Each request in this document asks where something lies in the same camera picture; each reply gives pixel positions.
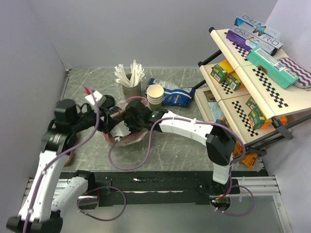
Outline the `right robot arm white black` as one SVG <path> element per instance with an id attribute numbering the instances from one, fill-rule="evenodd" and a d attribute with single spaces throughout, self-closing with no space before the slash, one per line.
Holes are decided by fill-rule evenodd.
<path id="1" fill-rule="evenodd" d="M 213 190 L 224 193 L 229 188 L 230 163 L 237 140 L 223 121 L 198 121 L 161 108 L 152 111 L 139 100 L 130 101 L 125 112 L 130 129 L 145 128 L 150 131 L 150 138 L 154 131 L 173 133 L 205 145 L 213 163 Z"/>

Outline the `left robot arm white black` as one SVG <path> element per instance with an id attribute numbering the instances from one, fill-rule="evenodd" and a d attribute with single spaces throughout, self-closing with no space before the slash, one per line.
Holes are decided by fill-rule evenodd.
<path id="1" fill-rule="evenodd" d="M 62 169 L 70 153 L 88 140 L 77 143 L 77 133 L 90 127 L 106 132 L 107 126 L 100 119 L 97 99 L 89 99 L 87 111 L 78 113 L 76 103 L 64 99 L 57 103 L 54 119 L 44 134 L 39 164 L 30 192 L 17 216 L 8 218 L 6 227 L 14 233 L 59 233 L 63 216 L 68 207 L 82 194 L 95 192 L 95 175 L 78 170 L 65 189 L 55 198 L 54 193 Z"/>

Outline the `pink paper gift bag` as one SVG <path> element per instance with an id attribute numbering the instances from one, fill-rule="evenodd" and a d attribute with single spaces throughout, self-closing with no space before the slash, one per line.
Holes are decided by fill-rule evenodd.
<path id="1" fill-rule="evenodd" d="M 135 126 L 130 126 L 129 124 L 125 123 L 125 117 L 126 117 L 125 107 L 132 100 L 141 101 L 141 103 L 145 107 L 148 104 L 147 99 L 141 96 L 133 96 L 133 97 L 126 99 L 123 102 L 123 104 L 120 107 L 118 107 L 118 110 L 115 113 L 110 115 L 112 118 L 120 119 L 121 122 L 117 126 L 115 126 L 111 132 L 103 133 L 103 136 L 108 143 L 113 144 L 116 141 L 116 138 L 119 137 L 120 140 L 117 145 L 127 146 L 127 145 L 131 145 L 131 144 L 141 141 L 145 137 L 145 135 L 148 133 L 147 129 L 140 128 L 140 127 L 135 128 Z"/>

